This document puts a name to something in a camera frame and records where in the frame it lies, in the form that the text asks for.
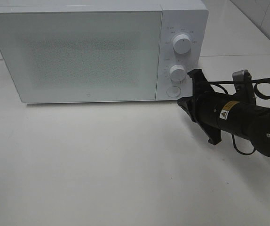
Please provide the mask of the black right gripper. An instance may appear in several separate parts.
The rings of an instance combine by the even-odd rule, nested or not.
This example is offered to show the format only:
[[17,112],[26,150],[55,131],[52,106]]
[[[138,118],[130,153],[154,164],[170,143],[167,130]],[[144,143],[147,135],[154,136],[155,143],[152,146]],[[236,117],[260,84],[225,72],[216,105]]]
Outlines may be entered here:
[[223,105],[227,103],[227,95],[214,91],[202,69],[193,69],[188,76],[192,79],[193,96],[182,97],[177,104],[201,127],[208,142],[217,145],[221,142],[221,130],[229,131],[229,122],[219,118]]

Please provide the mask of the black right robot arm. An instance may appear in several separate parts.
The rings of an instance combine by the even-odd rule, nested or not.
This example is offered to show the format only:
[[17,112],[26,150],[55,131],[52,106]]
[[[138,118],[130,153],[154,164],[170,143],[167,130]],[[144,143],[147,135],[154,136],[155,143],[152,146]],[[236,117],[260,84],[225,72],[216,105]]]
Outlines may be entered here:
[[248,70],[233,73],[231,81],[208,81],[201,69],[188,75],[192,96],[177,104],[206,133],[209,143],[220,143],[225,131],[270,157],[270,96],[258,90],[259,84],[270,84],[270,78],[253,80]]

